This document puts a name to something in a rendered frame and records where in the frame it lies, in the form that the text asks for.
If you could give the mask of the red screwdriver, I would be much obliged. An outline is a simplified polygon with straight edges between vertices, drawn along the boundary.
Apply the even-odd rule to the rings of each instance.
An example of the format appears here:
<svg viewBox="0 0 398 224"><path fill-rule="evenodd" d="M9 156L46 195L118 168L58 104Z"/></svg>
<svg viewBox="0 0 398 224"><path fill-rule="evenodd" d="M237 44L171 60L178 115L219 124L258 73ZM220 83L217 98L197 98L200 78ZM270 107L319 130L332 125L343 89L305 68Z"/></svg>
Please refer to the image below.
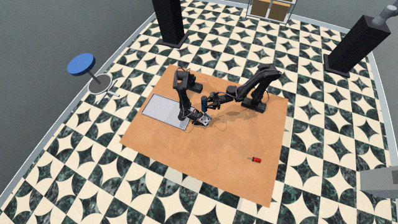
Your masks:
<svg viewBox="0 0 398 224"><path fill-rule="evenodd" d="M261 159L258 159L258 158L255 158L255 157L252 158L252 161L261 163Z"/></svg>

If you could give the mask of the blue electric screwdriver barrel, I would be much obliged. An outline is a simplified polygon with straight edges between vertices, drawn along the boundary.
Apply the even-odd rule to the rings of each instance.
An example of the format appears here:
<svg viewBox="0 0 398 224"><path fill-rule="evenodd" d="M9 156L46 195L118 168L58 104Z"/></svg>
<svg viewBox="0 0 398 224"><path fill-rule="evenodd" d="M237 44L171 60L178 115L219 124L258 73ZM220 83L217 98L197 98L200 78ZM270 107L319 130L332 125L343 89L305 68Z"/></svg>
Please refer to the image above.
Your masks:
<svg viewBox="0 0 398 224"><path fill-rule="evenodd" d="M202 110L202 112L204 112L204 115L207 112L207 108L204 108L205 106L207 106L207 97L202 96L201 97L201 110Z"/></svg>

